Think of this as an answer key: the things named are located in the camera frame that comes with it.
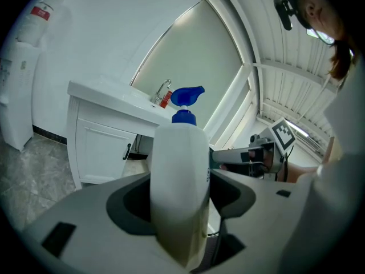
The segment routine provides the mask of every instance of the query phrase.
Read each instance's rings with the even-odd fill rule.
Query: woman
[[[362,0],[288,0],[301,23],[307,29],[321,31],[335,39],[335,55],[331,58],[332,70],[330,74],[342,86],[348,75],[351,64],[356,64],[363,50],[362,28],[357,22],[361,19],[363,6],[357,7]],[[339,143],[331,138],[323,163],[339,159],[342,155]],[[264,164],[272,166],[271,153],[264,152]],[[315,172],[317,167],[304,168],[289,163],[287,181],[295,183],[305,174]],[[284,180],[284,166],[278,173],[278,180]]]

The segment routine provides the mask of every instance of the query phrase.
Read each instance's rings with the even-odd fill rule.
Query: spray bottle
[[[188,110],[202,86],[180,88],[171,101],[181,107],[153,140],[151,222],[164,249],[184,268],[198,267],[205,251],[209,215],[209,142]]]

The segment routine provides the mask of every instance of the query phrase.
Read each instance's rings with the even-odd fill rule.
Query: blue bottle cap
[[[185,106],[172,116],[172,123],[188,123],[196,126],[196,118],[192,112],[186,110],[196,102],[198,96],[205,92],[202,86],[179,88],[171,95],[171,101],[177,106]]]

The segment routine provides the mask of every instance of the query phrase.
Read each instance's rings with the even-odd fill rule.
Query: floor
[[[123,176],[145,171],[145,160],[128,160]],[[0,202],[15,229],[22,231],[74,191],[67,146],[34,134],[19,152],[3,141],[0,132]],[[210,202],[208,233],[218,231],[219,224],[220,216]]]

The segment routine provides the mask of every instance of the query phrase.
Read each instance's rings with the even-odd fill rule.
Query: white vanity
[[[67,149],[77,189],[120,178],[136,136],[154,137],[156,127],[170,123],[176,112],[102,76],[70,81],[68,94]]]

